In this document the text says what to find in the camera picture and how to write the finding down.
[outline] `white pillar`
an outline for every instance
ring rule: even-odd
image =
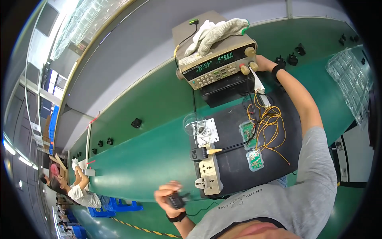
[[[25,76],[21,75],[19,78],[19,81],[20,81],[20,84],[22,84],[23,86],[25,86],[25,84],[26,84],[26,88],[28,90],[30,90],[31,92],[33,92],[35,94],[38,94],[38,87],[39,86],[36,85],[35,83],[31,82],[28,79],[26,79],[26,81],[25,81]],[[61,106],[61,100],[57,96],[50,94],[48,91],[46,91],[42,88],[40,89],[40,96],[43,97],[44,99],[58,105],[58,106]]]

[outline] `black cable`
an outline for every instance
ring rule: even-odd
[[[255,95],[255,93],[248,93],[248,94],[246,94],[246,95],[244,96],[244,98],[243,98],[243,101],[241,102],[242,105],[243,105],[243,108],[245,109],[245,111],[247,111],[247,107],[245,107],[245,99],[246,99],[249,95],[252,95],[252,94]],[[268,97],[269,99],[272,100],[271,104],[272,104],[272,105],[275,104],[275,101],[274,101],[273,98],[270,97],[269,95],[267,95],[267,94],[262,94],[262,93],[256,93],[256,94],[260,94],[260,95],[263,95],[263,96]]]
[[[200,209],[196,214],[194,214],[194,215],[190,215],[190,214],[187,214],[186,213],[186,215],[187,216],[196,216],[196,215],[198,215],[202,210],[207,210],[208,208],[210,208],[210,206],[212,206],[214,203],[216,203],[217,205],[219,205],[217,202],[213,202],[213,203],[211,203],[211,205],[209,205],[207,208],[202,208],[202,209]]]
[[[180,46],[180,44],[182,44],[183,42],[185,42],[188,38],[192,37],[196,32],[197,32],[197,24],[195,24],[195,31],[194,31],[194,33],[191,34],[191,35],[190,35],[189,37],[187,37],[186,39],[184,39],[183,41],[181,41],[181,42],[179,43],[179,46]]]
[[[250,92],[250,89],[249,89],[249,78],[248,77],[247,77],[247,88],[248,88],[248,92]],[[252,97],[250,97],[250,99],[251,99],[251,103],[252,103],[253,115],[254,115],[254,118],[255,118],[255,130],[254,130],[254,133],[253,133],[252,137],[250,139],[248,139],[247,141],[245,141],[245,142],[238,143],[238,144],[235,144],[235,145],[231,145],[231,146],[222,148],[222,151],[230,149],[230,148],[234,148],[234,147],[237,147],[237,146],[243,146],[244,144],[246,144],[249,141],[253,140],[253,138],[255,137],[255,135],[257,133],[257,129],[258,129],[258,125],[257,125],[258,122],[257,122],[257,119],[256,119],[256,111],[255,111],[255,106],[254,106],[255,104],[253,102]]]
[[[180,47],[180,44],[182,44],[183,42],[185,42],[188,38],[190,38],[190,37],[192,37],[193,35],[195,35],[196,32],[197,32],[197,23],[195,23],[195,31],[194,31],[194,33],[191,34],[191,35],[190,35],[189,37],[187,37],[186,39],[184,39],[183,41],[181,41],[181,42],[178,44],[178,47]],[[179,68],[176,59],[174,59],[174,60],[175,60],[176,67]]]
[[[192,101],[194,103],[194,113],[196,113],[195,92],[193,88],[191,88],[191,90],[192,90]]]

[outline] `green workbench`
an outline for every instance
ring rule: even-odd
[[[328,144],[336,140],[353,122],[354,117],[346,106],[342,93],[325,70],[332,54],[357,43],[338,43],[344,33],[356,33],[345,23],[330,19],[307,18],[267,23],[251,27],[246,32],[258,43],[258,54],[274,60],[280,54],[286,58],[302,43],[305,56],[298,56],[296,67],[287,65],[295,76],[312,94],[320,110]],[[200,199],[195,188],[196,180],[193,162],[189,159],[189,138],[182,128],[182,120],[193,111],[192,89],[185,81],[175,76],[173,61],[152,71],[133,89],[122,95],[92,124],[89,161],[96,170],[96,177],[90,179],[90,191],[116,198],[153,202],[153,192],[169,180],[179,180],[185,192],[194,200]],[[271,79],[263,80],[266,92],[274,88]],[[211,115],[227,107],[241,104],[241,99],[211,109],[196,94],[197,111]],[[143,120],[139,129],[131,122]],[[70,158],[81,151],[80,160],[85,157],[85,131],[70,150]],[[107,145],[106,139],[114,139]],[[102,148],[97,146],[104,141]],[[97,155],[91,153],[97,148]]]

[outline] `black wrist strap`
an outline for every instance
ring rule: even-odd
[[[181,212],[177,217],[174,217],[174,218],[169,218],[168,215],[166,214],[166,217],[168,218],[168,220],[171,223],[182,221],[185,216],[186,216],[186,212],[185,211]]]
[[[274,80],[275,80],[277,83],[279,83],[279,84],[280,84],[280,82],[278,81],[278,79],[277,79],[277,77],[276,77],[276,74],[277,74],[277,72],[278,72],[279,70],[281,70],[281,69],[284,69],[284,67],[281,66],[281,65],[277,65],[277,66],[275,66],[275,67],[272,69],[272,76],[273,76]]]

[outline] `yellow wire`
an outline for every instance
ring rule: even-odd
[[[258,105],[260,105],[261,107],[264,107],[260,104],[259,102],[259,99],[257,98],[257,95],[256,95],[256,92],[255,92],[255,96],[254,96],[254,100],[255,102],[257,102]],[[256,144],[256,147],[255,147],[255,150],[257,149],[260,149],[260,152],[264,149],[269,149],[269,150],[272,150],[272,151],[275,151],[276,153],[278,153],[287,163],[288,165],[290,165],[290,163],[288,162],[288,160],[282,156],[277,150],[275,150],[275,148],[278,148],[280,147],[282,144],[284,144],[285,142],[285,139],[286,139],[286,136],[287,136],[287,133],[285,131],[285,126],[284,126],[284,120],[283,120],[283,117],[281,115],[281,110],[277,107],[277,106],[270,106],[268,107],[267,109],[265,109],[265,111],[261,114],[261,108],[259,106],[257,106],[257,104],[255,104],[255,106],[259,109],[259,116],[260,117],[260,122],[258,123],[257,127],[258,130],[257,130],[257,134],[256,134],[256,138],[258,139],[259,138],[259,135],[262,133],[263,134],[263,137],[264,137],[264,144],[261,145],[261,146],[257,146]],[[250,104],[248,107],[247,107],[247,115],[248,115],[248,118],[251,120],[254,120],[251,118],[250,114],[249,114],[249,107],[251,106],[252,104]],[[283,126],[283,130],[284,130],[284,140],[281,142],[280,145],[276,146],[276,147],[268,147],[278,136],[278,133],[279,133],[279,128],[278,128],[278,119],[281,118],[281,121],[282,121],[282,126]],[[266,143],[266,138],[265,138],[265,129],[270,126],[270,125],[276,125],[276,130],[275,130],[275,133],[273,134],[273,136],[271,137],[271,139],[269,140],[268,143]]]

